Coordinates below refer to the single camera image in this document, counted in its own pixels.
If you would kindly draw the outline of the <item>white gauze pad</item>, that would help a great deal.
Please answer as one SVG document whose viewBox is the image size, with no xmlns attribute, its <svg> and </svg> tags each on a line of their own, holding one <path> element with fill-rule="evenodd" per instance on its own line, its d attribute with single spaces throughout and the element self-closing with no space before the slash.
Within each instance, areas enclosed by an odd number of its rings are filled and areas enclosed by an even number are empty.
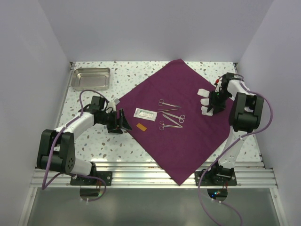
<svg viewBox="0 0 301 226">
<path fill-rule="evenodd" d="M 209 94 L 210 94 L 210 91 L 206 90 L 206 89 L 199 89 L 197 94 L 201 97 L 205 97 L 205 98 L 208 98 L 209 97 Z"/>
<path fill-rule="evenodd" d="M 200 100 L 200 102 L 201 102 L 201 104 L 203 106 L 208 106 L 209 105 L 209 101 L 210 101 L 209 98 L 203 98 L 203 99 Z"/>
<path fill-rule="evenodd" d="M 206 106 L 202 106 L 201 107 L 201 113 L 203 114 L 203 115 L 206 115 L 206 116 L 213 116 L 213 115 L 208 115 L 207 113 L 206 113 L 206 111 L 207 111 L 207 107 Z"/>
</svg>

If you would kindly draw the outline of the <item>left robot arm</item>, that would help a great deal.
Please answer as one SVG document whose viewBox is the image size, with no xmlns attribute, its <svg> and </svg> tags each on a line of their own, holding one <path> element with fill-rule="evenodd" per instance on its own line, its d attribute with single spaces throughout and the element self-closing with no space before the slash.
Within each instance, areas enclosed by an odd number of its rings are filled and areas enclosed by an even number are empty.
<svg viewBox="0 0 301 226">
<path fill-rule="evenodd" d="M 93 164 L 76 158 L 75 141 L 87 129 L 96 124 L 104 125 L 108 133 L 122 134 L 131 130 L 124 110 L 117 112 L 108 106 L 104 97 L 93 96 L 91 103 L 68 123 L 56 129 L 46 129 L 41 134 L 37 168 L 46 172 L 55 171 L 63 174 L 81 175 L 87 185 L 94 184 L 98 174 L 93 170 Z"/>
</svg>

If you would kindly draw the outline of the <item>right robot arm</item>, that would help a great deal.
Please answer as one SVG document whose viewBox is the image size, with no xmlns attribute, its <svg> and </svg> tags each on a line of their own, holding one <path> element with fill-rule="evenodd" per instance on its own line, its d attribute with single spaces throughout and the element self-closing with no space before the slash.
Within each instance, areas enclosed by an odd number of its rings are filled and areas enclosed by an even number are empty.
<svg viewBox="0 0 301 226">
<path fill-rule="evenodd" d="M 263 97 L 251 93 L 245 86 L 243 77 L 236 73 L 226 73 L 215 82 L 215 90 L 206 91 L 201 99 L 202 114 L 212 116 L 225 110 L 226 101 L 234 98 L 229 114 L 230 133 L 219 160 L 205 173 L 205 178 L 215 185 L 234 177 L 234 167 L 238 154 L 246 140 L 246 135 L 257 129 L 261 122 Z"/>
</svg>

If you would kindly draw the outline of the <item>orange bandage strip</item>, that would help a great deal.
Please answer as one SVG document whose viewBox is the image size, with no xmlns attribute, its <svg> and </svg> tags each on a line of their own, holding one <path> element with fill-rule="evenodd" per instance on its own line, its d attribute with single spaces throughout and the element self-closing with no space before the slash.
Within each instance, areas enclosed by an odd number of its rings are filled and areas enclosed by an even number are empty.
<svg viewBox="0 0 301 226">
<path fill-rule="evenodd" d="M 136 126 L 137 126 L 137 128 L 139 128 L 143 132 L 145 132 L 147 130 L 147 128 L 144 125 L 140 124 L 140 123 L 138 123 Z"/>
</svg>

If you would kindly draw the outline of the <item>white suture packet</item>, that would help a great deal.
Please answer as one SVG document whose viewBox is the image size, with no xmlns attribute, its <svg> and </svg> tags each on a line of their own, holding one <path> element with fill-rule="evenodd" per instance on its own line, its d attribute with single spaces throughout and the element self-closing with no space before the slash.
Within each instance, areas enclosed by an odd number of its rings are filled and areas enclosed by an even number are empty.
<svg viewBox="0 0 301 226">
<path fill-rule="evenodd" d="M 157 112 L 136 108 L 134 117 L 149 121 L 156 121 Z"/>
</svg>

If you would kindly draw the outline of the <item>middle metal scissors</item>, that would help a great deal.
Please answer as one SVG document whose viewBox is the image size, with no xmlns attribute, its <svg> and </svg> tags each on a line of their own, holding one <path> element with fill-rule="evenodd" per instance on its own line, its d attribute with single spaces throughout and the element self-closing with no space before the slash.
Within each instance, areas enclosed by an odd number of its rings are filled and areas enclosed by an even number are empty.
<svg viewBox="0 0 301 226">
<path fill-rule="evenodd" d="M 167 116 L 171 116 L 171 117 L 173 117 L 173 118 L 178 119 L 178 122 L 179 122 L 179 123 L 184 123 L 184 119 L 185 119 L 185 117 L 186 117 L 185 115 L 177 116 L 177 115 L 174 115 L 174 114 L 171 114 L 171 113 L 167 113 L 167 112 L 164 112 L 164 114 L 167 115 Z"/>
</svg>

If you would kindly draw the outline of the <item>lower hemostat clamp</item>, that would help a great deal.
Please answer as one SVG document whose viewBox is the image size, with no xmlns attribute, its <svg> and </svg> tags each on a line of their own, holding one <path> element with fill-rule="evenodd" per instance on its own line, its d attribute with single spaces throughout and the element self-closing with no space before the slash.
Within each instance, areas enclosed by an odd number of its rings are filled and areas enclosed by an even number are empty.
<svg viewBox="0 0 301 226">
<path fill-rule="evenodd" d="M 159 124 L 160 124 L 159 130 L 161 131 L 163 131 L 165 128 L 182 128 L 182 126 L 167 125 L 164 123 L 164 121 L 160 121 Z"/>
</svg>

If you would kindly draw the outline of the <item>metal tweezers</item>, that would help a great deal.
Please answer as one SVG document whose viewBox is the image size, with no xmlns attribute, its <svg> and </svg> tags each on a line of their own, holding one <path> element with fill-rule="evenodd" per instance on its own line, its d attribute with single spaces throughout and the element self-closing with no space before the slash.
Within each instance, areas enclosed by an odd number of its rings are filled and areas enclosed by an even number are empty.
<svg viewBox="0 0 301 226">
<path fill-rule="evenodd" d="M 163 114 L 163 117 L 165 117 L 166 119 L 170 120 L 171 122 L 173 122 L 174 124 L 176 124 L 177 126 L 182 128 L 182 125 L 180 125 L 178 122 L 174 121 L 173 119 L 171 119 L 170 117 L 166 116 L 165 114 Z"/>
</svg>

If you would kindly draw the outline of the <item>upper small scissors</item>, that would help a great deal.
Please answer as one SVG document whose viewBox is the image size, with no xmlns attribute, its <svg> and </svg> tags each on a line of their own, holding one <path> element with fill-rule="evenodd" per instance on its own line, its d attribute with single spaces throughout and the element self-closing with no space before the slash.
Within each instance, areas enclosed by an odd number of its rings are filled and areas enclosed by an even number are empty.
<svg viewBox="0 0 301 226">
<path fill-rule="evenodd" d="M 178 105 L 169 104 L 169 103 L 166 103 L 163 99 L 160 99 L 159 102 L 158 102 L 158 106 L 164 106 L 164 105 L 170 106 L 170 107 L 181 108 Z"/>
</svg>

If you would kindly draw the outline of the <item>purple cloth drape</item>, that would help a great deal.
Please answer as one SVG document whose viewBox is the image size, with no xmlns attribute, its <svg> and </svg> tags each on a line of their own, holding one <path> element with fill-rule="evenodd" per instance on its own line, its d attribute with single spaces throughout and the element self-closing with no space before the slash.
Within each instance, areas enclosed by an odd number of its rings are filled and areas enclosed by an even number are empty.
<svg viewBox="0 0 301 226">
<path fill-rule="evenodd" d="M 206 116 L 201 113 L 201 96 L 197 94 L 199 89 L 211 91 L 214 86 L 178 59 L 169 62 L 126 93 L 117 105 L 118 109 L 124 110 L 125 118 L 132 128 L 130 135 L 178 185 L 183 184 L 230 133 L 229 114 L 233 100 L 226 101 L 224 111 Z M 182 125 L 182 128 L 159 130 L 160 121 L 177 126 L 161 113 L 157 115 L 156 121 L 134 117 L 136 108 L 158 110 L 160 99 L 181 107 L 171 114 L 185 115 L 184 123 L 169 117 Z M 138 123 L 147 130 L 143 132 L 137 128 Z"/>
</svg>

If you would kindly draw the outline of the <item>stainless steel tray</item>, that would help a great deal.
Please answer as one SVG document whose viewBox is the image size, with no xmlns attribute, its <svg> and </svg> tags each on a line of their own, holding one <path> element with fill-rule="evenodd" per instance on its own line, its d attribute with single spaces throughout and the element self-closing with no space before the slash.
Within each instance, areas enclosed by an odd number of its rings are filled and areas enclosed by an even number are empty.
<svg viewBox="0 0 301 226">
<path fill-rule="evenodd" d="M 111 71 L 108 67 L 77 68 L 72 73 L 71 86 L 79 91 L 85 89 L 108 90 Z"/>
</svg>

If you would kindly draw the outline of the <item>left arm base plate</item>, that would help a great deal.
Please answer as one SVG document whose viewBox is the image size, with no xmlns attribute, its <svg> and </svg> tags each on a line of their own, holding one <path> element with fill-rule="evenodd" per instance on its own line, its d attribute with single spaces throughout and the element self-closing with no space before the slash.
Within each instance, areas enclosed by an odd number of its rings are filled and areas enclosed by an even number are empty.
<svg viewBox="0 0 301 226">
<path fill-rule="evenodd" d="M 104 185 L 111 186 L 112 171 L 97 171 L 92 176 L 73 176 L 70 181 L 71 186 L 97 186 Z"/>
</svg>

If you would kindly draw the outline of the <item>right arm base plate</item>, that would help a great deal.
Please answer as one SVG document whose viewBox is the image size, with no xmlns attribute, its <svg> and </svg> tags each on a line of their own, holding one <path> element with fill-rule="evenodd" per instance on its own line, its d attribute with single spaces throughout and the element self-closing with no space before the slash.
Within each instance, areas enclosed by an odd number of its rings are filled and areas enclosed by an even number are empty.
<svg viewBox="0 0 301 226">
<path fill-rule="evenodd" d="M 202 177 L 201 186 L 236 186 L 234 169 L 211 169 Z"/>
</svg>

